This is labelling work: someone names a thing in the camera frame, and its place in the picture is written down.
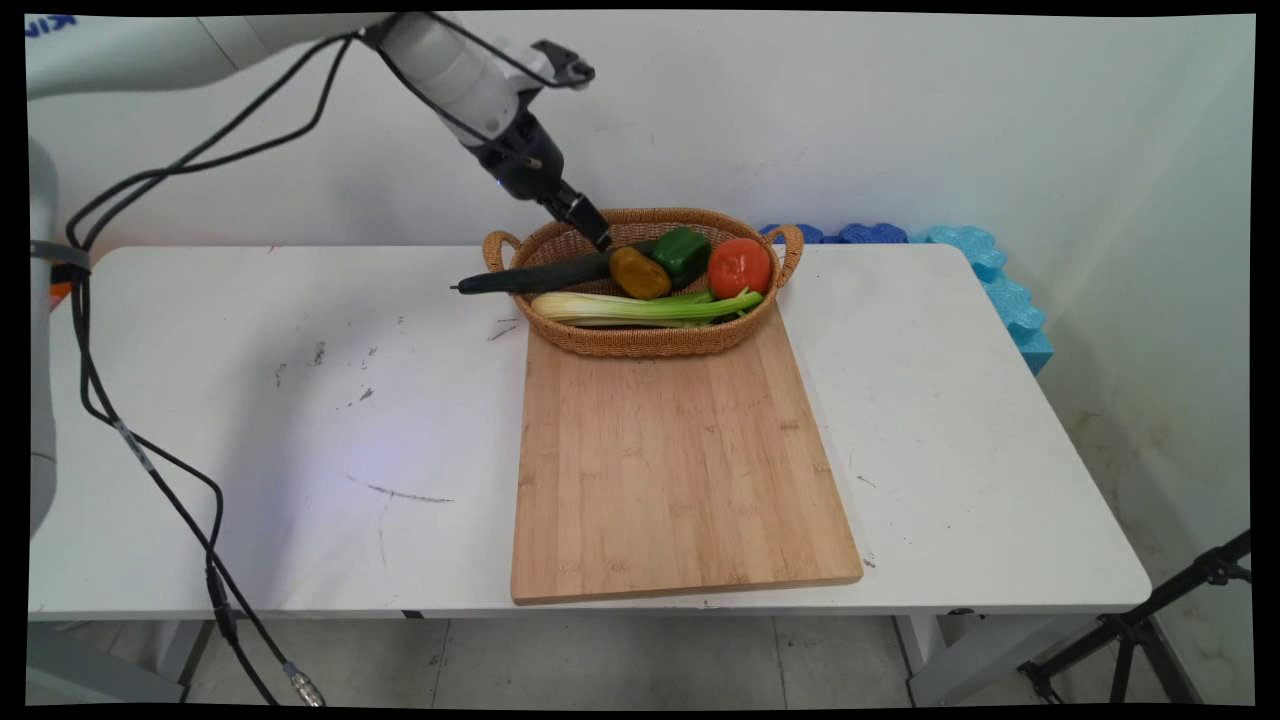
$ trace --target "cable connector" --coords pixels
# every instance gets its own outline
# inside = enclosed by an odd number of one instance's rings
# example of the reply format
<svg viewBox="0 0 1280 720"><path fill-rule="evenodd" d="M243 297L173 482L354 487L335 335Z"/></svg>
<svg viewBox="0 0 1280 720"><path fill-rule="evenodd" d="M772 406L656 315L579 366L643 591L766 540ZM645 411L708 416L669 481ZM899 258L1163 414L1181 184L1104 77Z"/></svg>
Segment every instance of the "cable connector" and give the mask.
<svg viewBox="0 0 1280 720"><path fill-rule="evenodd" d="M227 588L223 578L212 566L205 568L205 587L209 588L209 601L214 606L214 621L218 623L218 632L229 644L239 642L236 632L236 616L232 614L232 605L227 601Z"/></svg>
<svg viewBox="0 0 1280 720"><path fill-rule="evenodd" d="M325 707L324 696L320 694L320 688L311 682L311 678L306 673L298 670L297 665L292 662L284 664L284 673L289 675L289 682L293 683L293 691L298 693L302 702L310 707Z"/></svg>

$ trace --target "white wall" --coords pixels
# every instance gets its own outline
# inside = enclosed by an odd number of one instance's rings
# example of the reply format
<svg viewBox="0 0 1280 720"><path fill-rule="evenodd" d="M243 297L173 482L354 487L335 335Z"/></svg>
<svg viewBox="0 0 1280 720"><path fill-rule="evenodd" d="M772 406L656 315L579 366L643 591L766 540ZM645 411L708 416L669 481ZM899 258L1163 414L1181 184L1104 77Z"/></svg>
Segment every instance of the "white wall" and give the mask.
<svg viewBox="0 0 1280 720"><path fill-rule="evenodd" d="M1247 524L1252 17L461 17L595 65L588 91L534 110L599 206L992 231L1051 319L1046 393L1153 579ZM205 88L28 105L63 219L202 140L300 53ZM325 68L228 149L305 122ZM161 184L100 247L477 243L547 219L355 47L311 136ZM1248 592L1203 596L1166 618L1176 650L1207 697L1252 701Z"/></svg>
<svg viewBox="0 0 1280 720"><path fill-rule="evenodd" d="M689 205L751 224L973 223L1018 238L1010 270L1052 311L1062 275L1157 145L1212 20L809 12L463 13L474 29L579 50L599 79L534 109L599 206ZM211 87L29 105L64 215L163 165L276 77L285 53ZM301 73L233 136L310 114ZM356 47L321 126L270 155L160 186L118 243L477 243L547 217L511 200Z"/></svg>
<svg viewBox="0 0 1280 720"><path fill-rule="evenodd" d="M1253 22L1240 29L1212 101L1046 331L1041 384L1153 583L1249 527ZM1234 583L1160 615L1206 701L1253 702L1252 614Z"/></svg>

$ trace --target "wooden cutting board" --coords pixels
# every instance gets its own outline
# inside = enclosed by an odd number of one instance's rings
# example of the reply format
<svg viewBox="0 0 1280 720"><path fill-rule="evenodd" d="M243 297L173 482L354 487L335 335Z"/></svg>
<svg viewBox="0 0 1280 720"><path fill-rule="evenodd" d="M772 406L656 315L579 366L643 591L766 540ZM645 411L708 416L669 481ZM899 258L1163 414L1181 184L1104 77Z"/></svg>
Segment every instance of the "wooden cutting board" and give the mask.
<svg viewBox="0 0 1280 720"><path fill-rule="evenodd" d="M529 333L518 605L863 575L777 306L716 355L586 357Z"/></svg>

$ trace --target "celery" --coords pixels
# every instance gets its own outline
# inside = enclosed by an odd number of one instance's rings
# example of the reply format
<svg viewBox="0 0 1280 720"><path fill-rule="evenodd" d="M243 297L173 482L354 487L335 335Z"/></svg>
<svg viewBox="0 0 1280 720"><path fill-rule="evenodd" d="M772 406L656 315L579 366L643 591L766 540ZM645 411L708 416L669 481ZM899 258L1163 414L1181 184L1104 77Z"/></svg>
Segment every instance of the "celery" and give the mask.
<svg viewBox="0 0 1280 720"><path fill-rule="evenodd" d="M708 325L722 315L750 310L764 300L759 292L749 292L746 288L730 300L710 301L709 292L659 300L635 300L586 292L545 292L535 297L532 305L539 315L566 325L692 328Z"/></svg>

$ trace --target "table leg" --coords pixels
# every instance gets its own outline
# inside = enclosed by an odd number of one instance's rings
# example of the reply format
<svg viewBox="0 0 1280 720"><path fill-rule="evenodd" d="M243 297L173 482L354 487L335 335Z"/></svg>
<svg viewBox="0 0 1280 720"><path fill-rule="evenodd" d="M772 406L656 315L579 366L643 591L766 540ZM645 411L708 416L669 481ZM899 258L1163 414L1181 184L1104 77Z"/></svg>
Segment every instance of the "table leg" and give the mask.
<svg viewBox="0 0 1280 720"><path fill-rule="evenodd" d="M938 626L936 615L895 615L893 623L897 625L897 635L902 641L906 664L913 675L947 648L947 641L942 637L942 628Z"/></svg>
<svg viewBox="0 0 1280 720"><path fill-rule="evenodd" d="M27 624L27 680L87 702L180 702L184 688L37 623Z"/></svg>
<svg viewBox="0 0 1280 720"><path fill-rule="evenodd" d="M959 702L1093 620L1093 615L992 615L951 647L924 659L919 670L913 667L911 697L918 707Z"/></svg>
<svg viewBox="0 0 1280 720"><path fill-rule="evenodd" d="M204 647L212 630L211 620L165 620L156 630L156 674L187 684L183 675L195 659L197 644Z"/></svg>

